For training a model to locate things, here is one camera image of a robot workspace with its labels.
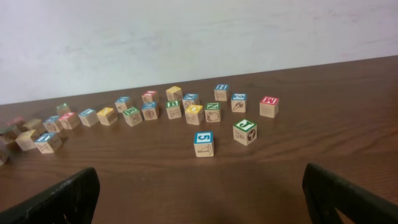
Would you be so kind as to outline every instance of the wall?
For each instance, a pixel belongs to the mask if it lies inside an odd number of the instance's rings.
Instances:
[[[397,15],[396,0],[0,0],[0,104],[397,55]]]

